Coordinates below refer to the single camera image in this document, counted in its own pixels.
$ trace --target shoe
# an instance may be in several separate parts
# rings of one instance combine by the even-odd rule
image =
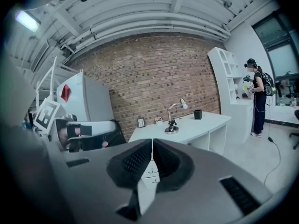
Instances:
[[[256,134],[255,132],[251,132],[251,135],[256,138],[260,138],[262,136],[260,133]]]

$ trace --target woman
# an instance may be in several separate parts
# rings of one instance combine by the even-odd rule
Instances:
[[[263,85],[263,70],[260,66],[256,64],[254,59],[249,59],[247,61],[247,71],[254,72],[253,85],[254,88],[252,92],[254,93],[254,131],[251,133],[254,137],[261,137],[263,132],[263,124],[265,122],[265,106],[266,106],[266,94],[264,92]]]

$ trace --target ceiling light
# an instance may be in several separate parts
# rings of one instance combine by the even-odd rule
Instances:
[[[33,32],[36,32],[39,25],[41,24],[38,19],[33,18],[32,15],[24,11],[18,12],[15,19]]]

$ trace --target lamp head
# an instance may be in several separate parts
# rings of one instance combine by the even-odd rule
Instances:
[[[188,105],[186,104],[184,99],[180,99],[179,102],[181,103],[181,105],[183,106],[183,108],[186,110],[188,108]]]

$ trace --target red sticker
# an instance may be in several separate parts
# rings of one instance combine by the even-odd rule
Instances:
[[[71,90],[67,84],[64,85],[64,88],[62,89],[61,92],[61,98],[64,99],[65,102],[69,99],[69,96],[71,94]]]

